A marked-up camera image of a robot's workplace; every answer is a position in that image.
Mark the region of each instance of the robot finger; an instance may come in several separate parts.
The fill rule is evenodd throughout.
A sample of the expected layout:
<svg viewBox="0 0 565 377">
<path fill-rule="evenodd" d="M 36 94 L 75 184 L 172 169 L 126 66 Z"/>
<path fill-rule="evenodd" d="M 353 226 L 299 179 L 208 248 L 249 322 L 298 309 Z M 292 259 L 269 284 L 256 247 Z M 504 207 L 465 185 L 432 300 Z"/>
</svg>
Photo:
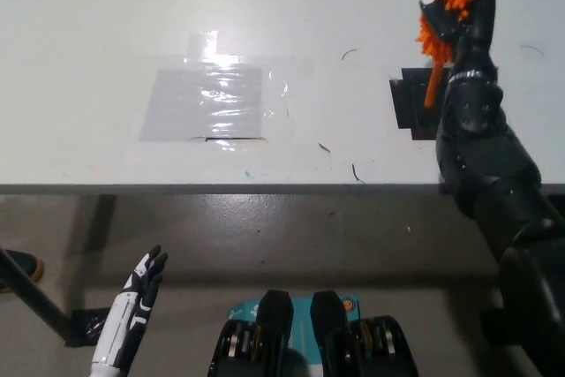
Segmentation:
<svg viewBox="0 0 565 377">
<path fill-rule="evenodd" d="M 167 253 L 162 254 L 159 258 L 155 259 L 149 267 L 147 273 L 147 279 L 152 281 L 157 275 L 159 275 L 165 268 L 165 263 L 169 255 Z"/>
<path fill-rule="evenodd" d="M 139 262 L 139 264 L 137 265 L 137 267 L 133 272 L 140 277 L 145 276 L 145 274 L 147 274 L 147 271 L 151 268 L 155 258 L 157 258 L 160 252 L 161 252 L 161 246 L 160 245 L 155 246 L 153 249 L 151 249 L 151 251 L 149 251 L 149 253 L 146 253 L 146 255 L 141 259 L 141 261 Z"/>
<path fill-rule="evenodd" d="M 151 310 L 153 305 L 155 305 L 155 300 L 157 299 L 157 294 L 159 293 L 159 286 L 162 283 L 162 275 L 156 276 L 153 281 L 147 287 L 146 292 L 139 301 L 139 307 L 136 315 L 143 316 L 145 319 L 149 320 L 149 315 L 151 315 Z"/>
</svg>

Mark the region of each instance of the white robotic hand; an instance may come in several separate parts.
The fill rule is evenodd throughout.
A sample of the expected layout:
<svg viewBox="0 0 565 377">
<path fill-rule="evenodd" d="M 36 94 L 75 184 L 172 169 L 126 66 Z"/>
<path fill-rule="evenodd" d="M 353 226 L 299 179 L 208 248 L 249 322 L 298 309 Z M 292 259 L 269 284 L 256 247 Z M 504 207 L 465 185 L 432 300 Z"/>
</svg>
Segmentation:
<svg viewBox="0 0 565 377">
<path fill-rule="evenodd" d="M 167 253 L 157 245 L 116 296 L 92 359 L 91 377 L 126 376 L 132 367 L 162 281 Z"/>
</svg>

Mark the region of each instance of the white table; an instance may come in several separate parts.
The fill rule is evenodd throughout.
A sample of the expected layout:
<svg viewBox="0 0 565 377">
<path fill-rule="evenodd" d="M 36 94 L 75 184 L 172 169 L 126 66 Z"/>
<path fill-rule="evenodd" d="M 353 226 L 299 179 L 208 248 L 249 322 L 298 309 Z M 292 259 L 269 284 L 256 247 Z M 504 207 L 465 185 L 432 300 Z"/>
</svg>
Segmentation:
<svg viewBox="0 0 565 377">
<path fill-rule="evenodd" d="M 565 184 L 564 10 L 498 0 L 493 44 L 508 120 L 550 190 Z M 418 15 L 418 0 L 0 0 L 0 188 L 434 188 L 434 143 L 398 130 L 388 84 L 426 65 Z M 165 93 L 170 76 L 234 63 L 251 111 L 231 134 L 263 139 L 205 141 L 226 108 Z"/>
</svg>

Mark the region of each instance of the gray floor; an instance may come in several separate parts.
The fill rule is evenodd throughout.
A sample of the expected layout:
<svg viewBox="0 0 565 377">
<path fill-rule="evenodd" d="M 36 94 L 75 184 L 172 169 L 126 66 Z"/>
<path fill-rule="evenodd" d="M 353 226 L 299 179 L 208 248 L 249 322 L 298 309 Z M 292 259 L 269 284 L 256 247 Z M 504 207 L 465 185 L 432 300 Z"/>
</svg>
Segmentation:
<svg viewBox="0 0 565 377">
<path fill-rule="evenodd" d="M 268 288 L 358 294 L 364 316 L 400 321 L 423 377 L 537 375 L 520 350 L 482 340 L 496 269 L 449 198 L 119 197 L 112 208 L 8 196 L 0 243 L 43 258 L 41 287 L 67 310 L 109 305 L 140 255 L 163 245 L 165 282 L 131 376 L 206 375 L 226 312 Z M 93 349 L 65 349 L 13 295 L 0 308 L 0 375 L 88 375 Z"/>
</svg>

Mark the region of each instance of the metal pole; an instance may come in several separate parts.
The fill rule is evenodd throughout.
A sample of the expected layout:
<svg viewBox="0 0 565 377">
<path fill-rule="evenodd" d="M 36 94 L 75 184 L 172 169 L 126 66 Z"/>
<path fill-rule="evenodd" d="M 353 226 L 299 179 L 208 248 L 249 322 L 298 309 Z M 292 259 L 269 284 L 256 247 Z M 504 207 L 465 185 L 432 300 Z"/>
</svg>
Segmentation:
<svg viewBox="0 0 565 377">
<path fill-rule="evenodd" d="M 84 337 L 63 311 L 43 293 L 11 256 L 0 248 L 0 275 L 5 284 L 70 346 L 84 345 Z"/>
</svg>

